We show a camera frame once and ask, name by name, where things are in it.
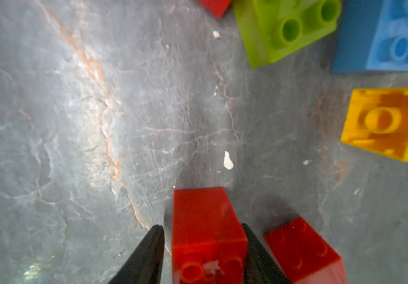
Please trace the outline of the small red lego brick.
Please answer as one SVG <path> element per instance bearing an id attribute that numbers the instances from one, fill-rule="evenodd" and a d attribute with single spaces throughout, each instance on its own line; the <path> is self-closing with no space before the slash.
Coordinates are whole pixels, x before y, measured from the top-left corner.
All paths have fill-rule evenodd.
<path id="1" fill-rule="evenodd" d="M 175 284 L 241 284 L 248 238 L 224 188 L 173 194 Z"/>

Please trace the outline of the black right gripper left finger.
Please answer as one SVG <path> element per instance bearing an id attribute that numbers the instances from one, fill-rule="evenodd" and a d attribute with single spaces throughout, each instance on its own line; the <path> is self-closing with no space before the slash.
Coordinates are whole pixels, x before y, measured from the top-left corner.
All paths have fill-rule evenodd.
<path id="1" fill-rule="evenodd" d="M 154 225 L 109 284 L 159 284 L 164 249 L 164 229 Z"/>

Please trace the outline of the yellow lego brick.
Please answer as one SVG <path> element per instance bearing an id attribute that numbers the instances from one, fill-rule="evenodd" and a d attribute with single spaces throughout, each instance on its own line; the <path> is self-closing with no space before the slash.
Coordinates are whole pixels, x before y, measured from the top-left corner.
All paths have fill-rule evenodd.
<path id="1" fill-rule="evenodd" d="M 408 88 L 354 89 L 341 141 L 408 162 Z"/>

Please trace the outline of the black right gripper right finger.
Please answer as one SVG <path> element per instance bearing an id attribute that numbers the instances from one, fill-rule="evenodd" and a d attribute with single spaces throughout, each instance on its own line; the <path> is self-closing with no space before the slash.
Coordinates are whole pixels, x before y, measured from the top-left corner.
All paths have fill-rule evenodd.
<path id="1" fill-rule="evenodd" d="M 292 284 L 293 282 L 281 270 L 252 229 L 245 223 L 242 223 L 242 227 L 248 238 L 244 283 Z"/>

